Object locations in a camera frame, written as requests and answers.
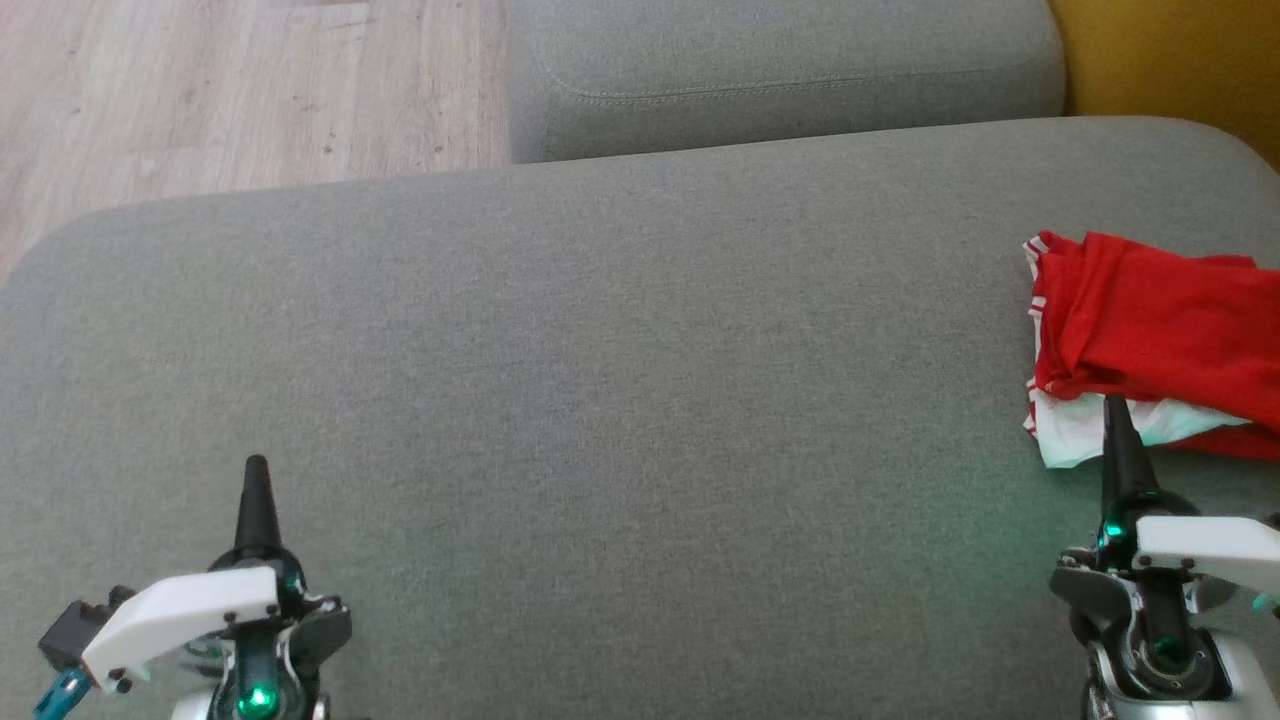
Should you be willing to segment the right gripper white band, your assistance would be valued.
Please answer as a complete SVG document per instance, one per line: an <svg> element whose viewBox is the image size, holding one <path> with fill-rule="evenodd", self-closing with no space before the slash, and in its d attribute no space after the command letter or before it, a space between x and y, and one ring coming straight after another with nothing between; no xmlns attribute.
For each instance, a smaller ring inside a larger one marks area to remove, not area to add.
<svg viewBox="0 0 1280 720"><path fill-rule="evenodd" d="M1100 565L1107 571L1172 570L1212 577L1262 596L1279 592L1277 514L1210 516L1160 489L1128 401L1103 397Z"/></svg>

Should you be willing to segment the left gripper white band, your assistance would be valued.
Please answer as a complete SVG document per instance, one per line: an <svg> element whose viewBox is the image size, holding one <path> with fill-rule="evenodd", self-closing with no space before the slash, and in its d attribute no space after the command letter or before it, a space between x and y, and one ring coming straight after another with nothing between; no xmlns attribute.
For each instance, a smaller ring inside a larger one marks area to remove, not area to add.
<svg viewBox="0 0 1280 720"><path fill-rule="evenodd" d="M268 460L251 455L233 551L207 571L164 578L124 601L83 650L82 670L115 691L124 679L147 678L155 659L214 635L230 643L243 685L276 684L284 676L279 638L305 596L300 560L283 550Z"/></svg>

